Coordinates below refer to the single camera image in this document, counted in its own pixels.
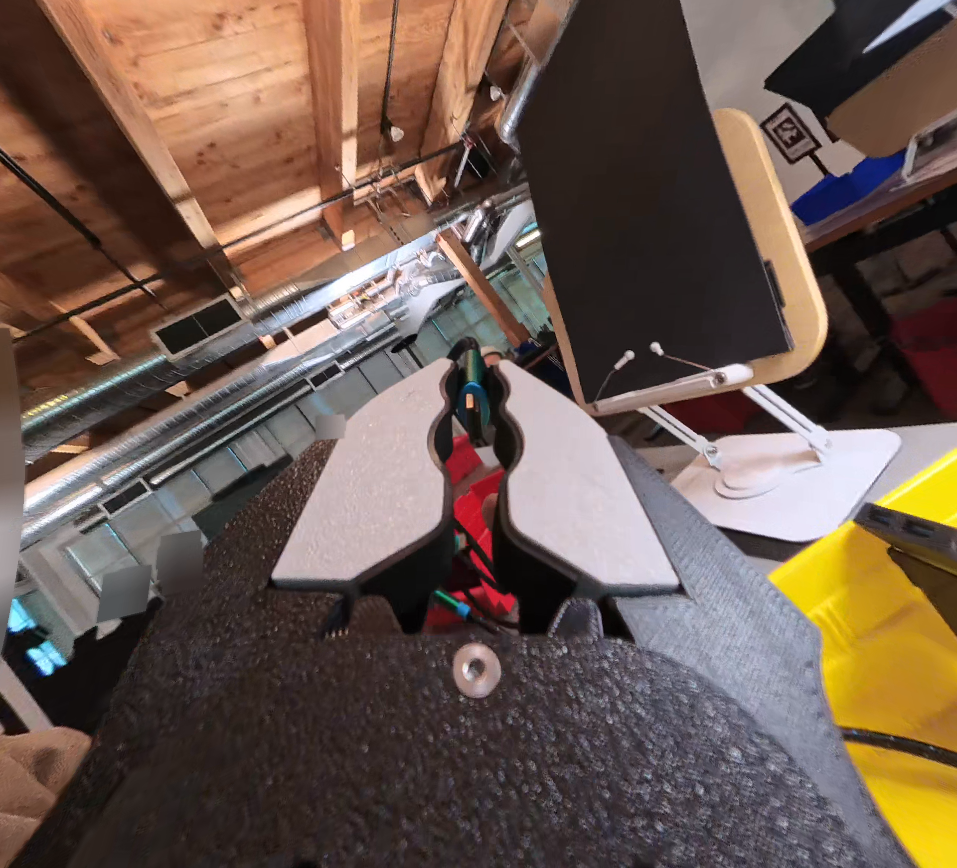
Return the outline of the small marker sign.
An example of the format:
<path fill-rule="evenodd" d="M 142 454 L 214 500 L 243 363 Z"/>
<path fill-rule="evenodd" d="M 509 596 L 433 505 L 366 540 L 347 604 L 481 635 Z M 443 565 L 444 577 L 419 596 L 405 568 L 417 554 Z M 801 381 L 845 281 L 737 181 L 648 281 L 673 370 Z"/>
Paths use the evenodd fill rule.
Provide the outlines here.
<path fill-rule="evenodd" d="M 789 165 L 815 156 L 822 147 L 809 125 L 788 102 L 760 121 L 759 127 Z"/>

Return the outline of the dark grey hdmi adapter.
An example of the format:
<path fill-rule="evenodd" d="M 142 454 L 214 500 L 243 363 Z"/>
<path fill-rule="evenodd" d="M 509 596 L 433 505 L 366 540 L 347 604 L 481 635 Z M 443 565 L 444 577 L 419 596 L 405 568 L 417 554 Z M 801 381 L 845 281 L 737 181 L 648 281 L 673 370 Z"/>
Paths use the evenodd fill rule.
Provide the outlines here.
<path fill-rule="evenodd" d="M 854 522 L 897 551 L 937 568 L 955 571 L 955 527 L 876 503 L 862 504 Z"/>

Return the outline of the blue storage bin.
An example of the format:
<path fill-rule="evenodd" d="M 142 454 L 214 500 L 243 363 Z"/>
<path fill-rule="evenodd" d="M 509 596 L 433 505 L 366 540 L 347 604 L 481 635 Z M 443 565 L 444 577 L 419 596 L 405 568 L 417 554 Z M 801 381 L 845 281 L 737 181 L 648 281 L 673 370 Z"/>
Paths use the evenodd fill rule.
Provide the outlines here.
<path fill-rule="evenodd" d="M 903 168 L 906 150 L 888 157 L 866 157 L 840 176 L 823 177 L 792 204 L 792 212 L 807 227 L 863 200 Z"/>

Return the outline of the wooden top office desk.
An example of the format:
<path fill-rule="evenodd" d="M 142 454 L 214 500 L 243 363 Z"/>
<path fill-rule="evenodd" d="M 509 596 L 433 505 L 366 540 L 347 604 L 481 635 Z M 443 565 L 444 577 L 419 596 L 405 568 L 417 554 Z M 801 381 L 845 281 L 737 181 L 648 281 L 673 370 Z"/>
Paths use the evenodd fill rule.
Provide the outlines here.
<path fill-rule="evenodd" d="M 858 265 L 943 230 L 955 222 L 955 155 L 914 182 L 894 176 L 862 201 L 806 228 L 805 248 L 817 276 L 831 277 L 879 348 L 879 355 L 906 385 L 917 377 L 891 338 L 889 312 Z"/>

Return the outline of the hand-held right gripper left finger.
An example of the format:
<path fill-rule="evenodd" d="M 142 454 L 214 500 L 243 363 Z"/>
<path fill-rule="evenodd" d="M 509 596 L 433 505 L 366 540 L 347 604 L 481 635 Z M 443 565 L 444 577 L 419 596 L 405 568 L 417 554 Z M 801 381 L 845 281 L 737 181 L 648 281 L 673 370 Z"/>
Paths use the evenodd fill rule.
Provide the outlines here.
<path fill-rule="evenodd" d="M 420 630 L 454 559 L 454 362 L 375 396 L 345 425 L 276 563 L 276 587 L 389 602 Z"/>

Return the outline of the yellow storage bin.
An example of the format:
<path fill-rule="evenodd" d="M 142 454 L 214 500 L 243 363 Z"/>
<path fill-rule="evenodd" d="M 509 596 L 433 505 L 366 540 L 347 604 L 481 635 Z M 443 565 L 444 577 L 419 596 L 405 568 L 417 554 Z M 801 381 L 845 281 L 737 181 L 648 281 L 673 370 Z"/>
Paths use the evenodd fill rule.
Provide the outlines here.
<path fill-rule="evenodd" d="M 955 750 L 955 634 L 886 543 L 848 522 L 784 563 L 772 582 L 821 631 L 839 726 Z M 882 747 L 847 749 L 913 860 L 954 867 L 955 768 Z"/>

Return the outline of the red storage bin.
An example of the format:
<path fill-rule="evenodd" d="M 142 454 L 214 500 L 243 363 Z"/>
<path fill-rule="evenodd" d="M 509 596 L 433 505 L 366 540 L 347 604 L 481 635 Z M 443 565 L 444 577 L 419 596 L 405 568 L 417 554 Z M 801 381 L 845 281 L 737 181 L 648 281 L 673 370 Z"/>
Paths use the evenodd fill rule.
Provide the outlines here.
<path fill-rule="evenodd" d="M 516 598 L 496 575 L 493 523 L 504 472 L 489 447 L 455 437 L 446 461 L 453 483 L 454 556 L 450 574 L 429 601 L 425 631 L 475 627 L 493 634 L 519 631 Z"/>

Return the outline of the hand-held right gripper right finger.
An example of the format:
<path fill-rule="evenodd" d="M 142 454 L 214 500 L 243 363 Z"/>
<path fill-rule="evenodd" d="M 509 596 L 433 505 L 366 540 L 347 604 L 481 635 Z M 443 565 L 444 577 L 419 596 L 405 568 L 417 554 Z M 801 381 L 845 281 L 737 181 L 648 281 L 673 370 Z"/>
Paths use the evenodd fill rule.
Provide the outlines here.
<path fill-rule="evenodd" d="M 545 633 L 579 597 L 671 595 L 680 581 L 609 435 L 512 362 L 494 368 L 496 583 L 520 632 Z"/>

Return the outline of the large ceiling vent grille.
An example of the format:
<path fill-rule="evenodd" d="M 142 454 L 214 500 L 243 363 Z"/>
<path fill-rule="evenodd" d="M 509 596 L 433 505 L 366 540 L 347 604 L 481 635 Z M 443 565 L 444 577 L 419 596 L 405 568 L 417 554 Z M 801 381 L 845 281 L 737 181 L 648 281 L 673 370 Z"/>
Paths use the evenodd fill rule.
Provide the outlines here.
<path fill-rule="evenodd" d="M 238 303 L 225 294 L 152 328 L 150 339 L 168 360 L 177 361 L 246 323 Z"/>

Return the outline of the wooden pillar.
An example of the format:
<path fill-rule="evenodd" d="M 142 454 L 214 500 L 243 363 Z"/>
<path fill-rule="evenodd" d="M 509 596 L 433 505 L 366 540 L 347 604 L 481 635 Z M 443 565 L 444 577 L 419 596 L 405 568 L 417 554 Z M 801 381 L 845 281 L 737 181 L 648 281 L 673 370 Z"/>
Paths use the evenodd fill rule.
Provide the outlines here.
<path fill-rule="evenodd" d="M 468 249 L 453 230 L 437 235 L 437 244 L 442 253 L 461 273 L 465 283 L 474 291 L 480 303 L 488 311 L 509 345 L 518 348 L 530 339 L 528 329 L 515 317 L 496 289 L 485 277 Z"/>

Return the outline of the white tablet stand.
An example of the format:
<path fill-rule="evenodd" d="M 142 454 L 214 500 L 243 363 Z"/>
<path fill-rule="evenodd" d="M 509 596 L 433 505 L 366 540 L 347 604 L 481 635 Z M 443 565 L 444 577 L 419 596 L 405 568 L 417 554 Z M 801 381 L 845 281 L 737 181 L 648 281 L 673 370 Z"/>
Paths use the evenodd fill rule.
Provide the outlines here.
<path fill-rule="evenodd" d="M 639 412 L 694 449 L 698 455 L 672 484 L 715 527 L 789 543 L 823 538 L 854 515 L 902 446 L 892 430 L 827 431 L 756 383 L 745 364 L 705 369 L 693 363 L 694 372 L 678 380 L 603 398 L 612 376 L 635 359 L 626 350 L 584 407 L 594 417 Z M 786 431 L 710 441 L 664 409 L 730 390 L 741 391 Z"/>

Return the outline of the red storage crate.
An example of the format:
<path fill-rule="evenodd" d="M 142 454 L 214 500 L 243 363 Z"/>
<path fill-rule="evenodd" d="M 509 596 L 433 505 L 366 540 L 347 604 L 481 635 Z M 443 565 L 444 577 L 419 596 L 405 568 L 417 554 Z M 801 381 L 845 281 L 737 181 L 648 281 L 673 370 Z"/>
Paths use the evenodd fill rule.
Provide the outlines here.
<path fill-rule="evenodd" d="M 956 299 L 894 318 L 892 338 L 927 396 L 944 413 L 956 412 Z"/>

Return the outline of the person's beige hoodie torso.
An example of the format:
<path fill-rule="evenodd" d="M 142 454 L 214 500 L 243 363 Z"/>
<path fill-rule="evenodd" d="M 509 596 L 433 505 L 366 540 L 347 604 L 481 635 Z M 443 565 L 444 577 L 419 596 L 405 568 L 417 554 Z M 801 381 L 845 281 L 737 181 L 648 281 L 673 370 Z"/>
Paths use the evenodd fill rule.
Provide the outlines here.
<path fill-rule="evenodd" d="M 92 738 L 54 727 L 1 736 L 1 866 L 9 866 L 88 755 Z"/>

